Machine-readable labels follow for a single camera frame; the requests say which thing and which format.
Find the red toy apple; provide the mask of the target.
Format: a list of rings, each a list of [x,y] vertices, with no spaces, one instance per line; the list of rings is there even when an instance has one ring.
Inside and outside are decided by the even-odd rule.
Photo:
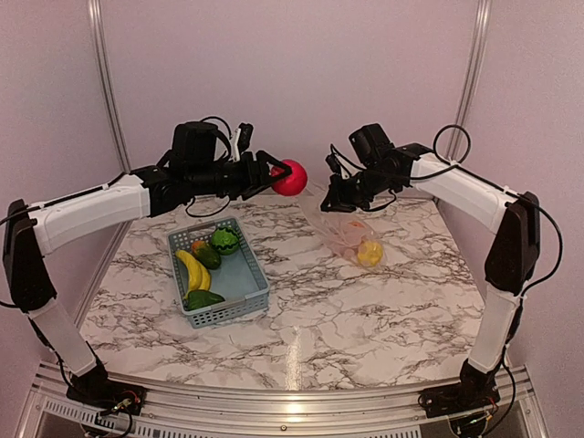
[[[294,160],[283,160],[291,168],[291,174],[274,182],[271,187],[280,195],[296,196],[302,193],[308,183],[308,174],[304,167]]]

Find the orange toy fruit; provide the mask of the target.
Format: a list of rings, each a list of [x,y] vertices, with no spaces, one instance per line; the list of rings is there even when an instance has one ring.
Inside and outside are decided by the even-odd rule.
[[[354,231],[365,229],[365,225],[360,221],[349,221],[346,223],[346,227]]]

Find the clear zip top bag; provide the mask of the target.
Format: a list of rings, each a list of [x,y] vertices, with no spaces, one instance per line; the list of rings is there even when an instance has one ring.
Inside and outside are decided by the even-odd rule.
[[[359,246],[364,241],[376,241],[381,244],[376,232],[362,222],[355,214],[324,213],[320,211],[320,204],[324,199],[325,190],[322,186],[310,182],[298,198],[298,204],[308,223],[314,228],[321,242],[336,256],[351,262],[356,266],[366,269],[379,268],[385,261],[384,256],[380,263],[374,267],[361,266],[357,260]],[[360,221],[365,225],[362,230],[347,229],[349,221]]]

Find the yellow toy pear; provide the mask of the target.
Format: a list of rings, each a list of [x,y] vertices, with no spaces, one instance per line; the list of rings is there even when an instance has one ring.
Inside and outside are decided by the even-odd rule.
[[[360,244],[357,260],[361,266],[374,267],[384,256],[383,247],[376,241],[364,241]]]

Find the blue-grey perforated plastic basket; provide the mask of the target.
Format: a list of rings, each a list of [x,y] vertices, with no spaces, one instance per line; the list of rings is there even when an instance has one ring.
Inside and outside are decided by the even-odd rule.
[[[222,255],[222,264],[212,270],[210,291],[225,298],[225,302],[187,311],[184,295],[188,287],[186,267],[175,256],[177,250],[190,251],[195,241],[210,243],[217,227],[231,227],[239,235],[239,248],[231,255]],[[227,320],[266,310],[270,285],[256,254],[243,232],[240,222],[233,216],[216,219],[171,231],[167,234],[167,244],[172,262],[174,284],[179,309],[195,329],[216,325]]]

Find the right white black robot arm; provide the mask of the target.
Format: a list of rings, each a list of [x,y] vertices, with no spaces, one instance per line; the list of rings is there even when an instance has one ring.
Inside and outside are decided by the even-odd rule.
[[[332,174],[322,211],[369,212],[376,195],[411,187],[463,211],[495,237],[485,260],[484,314],[452,390],[453,402],[470,409],[486,396],[520,323],[524,297],[535,286],[530,278],[539,258],[544,211],[534,194],[489,182],[419,143],[368,147],[362,159],[357,173],[350,174],[349,160],[336,148],[330,150],[326,163]]]

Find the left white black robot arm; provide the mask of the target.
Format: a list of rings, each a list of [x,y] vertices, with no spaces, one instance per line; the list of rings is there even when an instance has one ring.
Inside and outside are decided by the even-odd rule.
[[[151,166],[123,173],[113,182],[31,205],[10,204],[3,219],[3,264],[12,298],[49,346],[81,378],[78,388],[97,406],[115,398],[115,386],[96,368],[97,356],[57,302],[45,256],[85,235],[133,220],[156,217],[198,195],[246,200],[291,175],[289,165],[265,151],[237,161],[184,158],[167,151]]]

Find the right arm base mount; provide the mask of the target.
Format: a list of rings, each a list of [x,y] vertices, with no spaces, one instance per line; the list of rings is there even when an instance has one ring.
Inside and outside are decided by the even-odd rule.
[[[427,418],[451,415],[496,404],[500,395],[495,375],[500,365],[487,373],[475,369],[466,360],[460,371],[459,381],[426,388],[420,392],[418,404]]]

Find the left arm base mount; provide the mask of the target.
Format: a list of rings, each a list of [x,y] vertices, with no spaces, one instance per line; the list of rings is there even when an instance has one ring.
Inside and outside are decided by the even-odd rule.
[[[95,368],[81,377],[70,376],[67,397],[107,413],[129,412],[133,416],[141,413],[147,390],[136,384],[114,381],[105,370]]]

